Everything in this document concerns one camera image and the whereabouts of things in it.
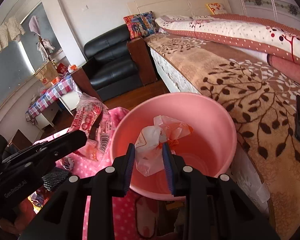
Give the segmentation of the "person's left hand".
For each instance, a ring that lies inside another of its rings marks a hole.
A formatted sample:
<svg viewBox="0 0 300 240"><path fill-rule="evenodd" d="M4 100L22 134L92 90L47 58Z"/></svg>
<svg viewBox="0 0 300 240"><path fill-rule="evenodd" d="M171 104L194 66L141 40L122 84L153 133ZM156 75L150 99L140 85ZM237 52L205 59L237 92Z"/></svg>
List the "person's left hand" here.
<svg viewBox="0 0 300 240"><path fill-rule="evenodd" d="M13 211L17 215L13 223L6 219L0 219L0 228L8 233L20 236L22 232L34 219L36 213L33 209L33 204L26 198Z"/></svg>

